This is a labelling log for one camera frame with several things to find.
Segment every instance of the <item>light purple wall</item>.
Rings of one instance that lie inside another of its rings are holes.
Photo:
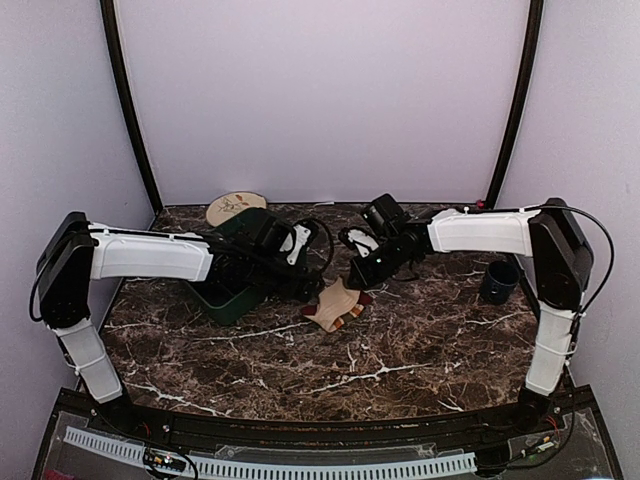
[[[500,200],[562,196],[611,230],[618,262],[573,363],[591,383],[628,478],[640,472],[640,3],[547,2],[531,91]],[[597,228],[593,285],[607,264]]]
[[[27,315],[35,262],[71,210],[127,227],[152,212],[113,83],[99,2],[0,2],[0,477],[30,477],[58,389],[55,336]],[[113,283],[93,289],[96,321]]]
[[[484,197],[527,0],[118,2],[166,203]]]

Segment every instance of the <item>marble tabletop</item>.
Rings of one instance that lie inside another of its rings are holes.
[[[361,205],[271,205],[288,220],[317,217],[334,237],[365,226]],[[441,205],[405,205],[420,211]],[[206,207],[168,207],[154,229],[210,231]],[[310,250],[327,251],[320,235]],[[327,283],[353,253],[337,244]],[[216,325],[179,281],[129,279],[102,330],[134,402],[261,420],[382,420],[513,402],[537,323],[520,288],[507,304],[478,298],[487,253],[433,255],[420,279],[389,280],[361,317],[327,334],[301,304],[269,298],[236,324]]]

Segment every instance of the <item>black cable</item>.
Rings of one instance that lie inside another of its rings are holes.
[[[33,307],[35,305],[35,300],[36,300],[36,292],[38,290],[38,285],[42,280],[42,276],[44,275],[44,272],[47,270],[47,267],[51,263],[52,259],[57,258],[58,255],[62,252],[62,250],[64,250],[67,247],[67,245],[69,245],[69,242],[71,242],[73,237],[75,237],[76,235],[78,235],[78,232],[70,232],[60,239],[60,241],[56,245],[56,248],[47,257],[44,264],[40,268],[40,271],[36,275],[36,279],[33,281],[33,285],[31,286],[31,294],[29,295],[29,317],[34,322],[42,321],[42,317],[36,317],[33,311]]]
[[[158,448],[160,450],[164,450],[165,452],[173,453],[173,454],[178,455],[179,457],[183,458],[184,460],[187,461],[187,463],[193,469],[193,480],[198,480],[198,478],[200,476],[200,474],[198,472],[198,467],[197,467],[196,463],[193,460],[191,460],[191,458],[187,454],[180,453],[177,450],[172,449],[168,445],[163,445],[161,443],[157,443],[157,442],[154,442],[154,441],[149,440],[149,439],[143,439],[143,438],[136,437],[135,435],[131,435],[129,433],[125,433],[122,430],[120,430],[119,428],[114,427],[113,424],[109,420],[107,420],[107,418],[104,415],[102,415],[102,413],[100,412],[100,409],[97,408],[97,406],[93,410],[100,417],[100,419],[109,426],[109,428],[111,428],[112,430],[116,431],[119,435],[121,435],[121,436],[123,436],[125,438],[128,438],[130,440],[137,440],[139,442],[142,442],[145,445],[145,448],[148,448],[147,447],[147,445],[148,445],[148,446],[151,446],[151,447],[154,447],[154,448]]]

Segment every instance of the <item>round wooden coaster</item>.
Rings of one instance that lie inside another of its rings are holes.
[[[207,222],[217,227],[247,208],[267,208],[267,200],[251,192],[234,192],[216,198],[207,209]]]

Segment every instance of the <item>black metal pole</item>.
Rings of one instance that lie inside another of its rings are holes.
[[[144,148],[138,117],[133,106],[133,97],[131,96],[129,80],[127,79],[113,0],[100,0],[100,6],[102,8],[102,22],[104,24],[104,33],[107,37],[107,47],[109,48],[109,57],[111,58],[113,78],[115,79],[118,96],[120,97],[122,114],[124,115],[124,121],[127,125],[127,131],[129,132],[133,153],[138,163],[138,169],[140,170],[144,187],[147,190],[147,196],[157,215],[163,208],[162,199],[160,198],[156,180],[153,177],[149,157]]]
[[[507,175],[509,160],[511,159],[513,147],[516,143],[516,136],[518,135],[518,128],[520,127],[520,120],[522,119],[522,112],[524,111],[527,91],[529,90],[529,83],[531,81],[531,72],[533,71],[533,62],[538,46],[540,25],[542,24],[543,6],[544,0],[531,0],[529,6],[527,32],[524,37],[516,89],[513,94],[513,101],[511,102],[511,111],[509,112],[507,127],[504,132],[504,138],[502,139],[502,146],[500,147],[496,167],[493,171],[493,178],[491,179],[491,185],[489,185],[487,198],[484,201],[485,208],[494,208],[496,206],[500,189]]]

